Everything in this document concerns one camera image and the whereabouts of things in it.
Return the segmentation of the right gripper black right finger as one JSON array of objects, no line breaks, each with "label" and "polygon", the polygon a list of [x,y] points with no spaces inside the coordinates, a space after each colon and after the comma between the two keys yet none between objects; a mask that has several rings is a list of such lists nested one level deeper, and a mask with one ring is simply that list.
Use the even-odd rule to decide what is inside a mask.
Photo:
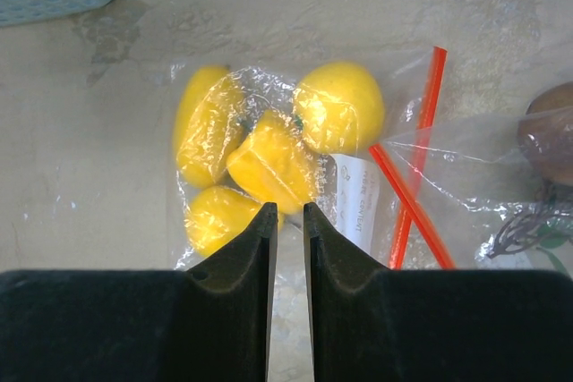
[{"label": "right gripper black right finger", "polygon": [[318,381],[569,381],[572,282],[547,270],[391,270],[304,207]]}]

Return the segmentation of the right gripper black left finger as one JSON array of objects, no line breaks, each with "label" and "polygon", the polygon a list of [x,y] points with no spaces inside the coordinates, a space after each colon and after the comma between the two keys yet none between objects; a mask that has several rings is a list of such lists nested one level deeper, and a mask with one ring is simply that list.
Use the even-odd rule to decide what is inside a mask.
[{"label": "right gripper black left finger", "polygon": [[185,270],[1,276],[4,381],[263,381],[278,210]]}]

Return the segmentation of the yellow fake bell pepper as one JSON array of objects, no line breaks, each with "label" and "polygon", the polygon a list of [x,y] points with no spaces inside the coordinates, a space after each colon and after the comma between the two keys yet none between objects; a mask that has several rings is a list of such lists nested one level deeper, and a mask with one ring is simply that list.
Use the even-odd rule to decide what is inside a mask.
[{"label": "yellow fake bell pepper", "polygon": [[275,110],[265,111],[228,156],[227,171],[250,195],[259,199],[281,195],[281,212],[287,215],[299,212],[320,195],[318,155],[303,143],[294,121]]}]

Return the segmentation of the yellow fake fruit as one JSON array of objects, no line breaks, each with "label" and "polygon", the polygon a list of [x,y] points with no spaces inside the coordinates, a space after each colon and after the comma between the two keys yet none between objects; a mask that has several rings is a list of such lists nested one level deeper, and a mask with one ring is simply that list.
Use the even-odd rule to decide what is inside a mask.
[{"label": "yellow fake fruit", "polygon": [[259,199],[224,185],[200,191],[184,210],[184,230],[192,249],[209,257],[243,232],[266,202],[276,203],[278,210],[284,211],[281,195]]}]

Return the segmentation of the yellow fake pear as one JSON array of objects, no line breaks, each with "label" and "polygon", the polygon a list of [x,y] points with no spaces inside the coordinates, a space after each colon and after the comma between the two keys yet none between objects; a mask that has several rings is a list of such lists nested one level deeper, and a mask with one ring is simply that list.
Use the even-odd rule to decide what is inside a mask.
[{"label": "yellow fake pear", "polygon": [[193,187],[219,183],[227,157],[244,133],[244,93],[223,65],[199,68],[188,81],[175,114],[172,150],[175,164]]}]

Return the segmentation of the yellow fake lemon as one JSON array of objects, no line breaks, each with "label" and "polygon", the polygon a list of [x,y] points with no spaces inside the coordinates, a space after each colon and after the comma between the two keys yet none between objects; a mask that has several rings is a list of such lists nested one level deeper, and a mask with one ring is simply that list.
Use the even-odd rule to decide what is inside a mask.
[{"label": "yellow fake lemon", "polygon": [[378,82],[354,62],[327,63],[296,85],[294,111],[305,143],[323,154],[357,154],[381,135],[386,108]]}]

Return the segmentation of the clear zip bag red seal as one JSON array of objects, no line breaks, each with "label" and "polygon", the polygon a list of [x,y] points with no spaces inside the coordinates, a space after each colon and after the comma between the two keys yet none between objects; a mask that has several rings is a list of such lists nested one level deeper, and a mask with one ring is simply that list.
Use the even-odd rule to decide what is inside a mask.
[{"label": "clear zip bag red seal", "polygon": [[170,68],[168,146],[171,265],[188,268],[241,233],[267,202],[280,236],[315,203],[352,243],[404,265],[422,216],[409,201],[425,154],[406,171],[383,141],[432,125],[447,51],[351,52],[332,58],[180,58]]}]

